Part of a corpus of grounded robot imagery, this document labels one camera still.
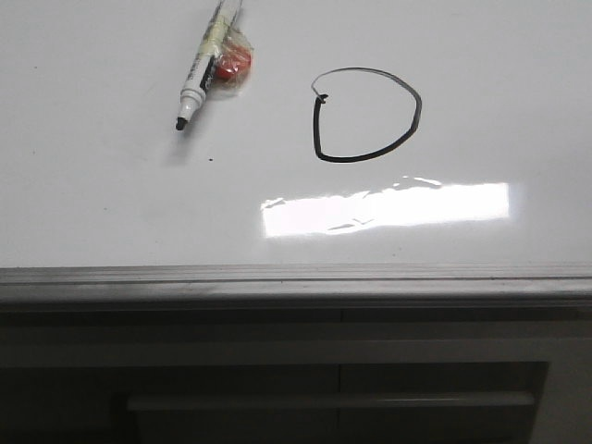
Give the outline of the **black white whiteboard marker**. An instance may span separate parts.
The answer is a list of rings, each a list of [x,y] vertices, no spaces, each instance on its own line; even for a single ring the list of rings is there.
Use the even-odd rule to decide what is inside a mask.
[[[176,130],[182,131],[199,111],[215,77],[223,43],[240,14],[242,1],[219,1],[180,91]]]

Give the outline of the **white whiteboard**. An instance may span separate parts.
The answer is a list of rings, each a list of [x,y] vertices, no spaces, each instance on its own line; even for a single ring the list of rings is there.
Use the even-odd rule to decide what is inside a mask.
[[[1,305],[591,302],[587,1],[1,5]]]

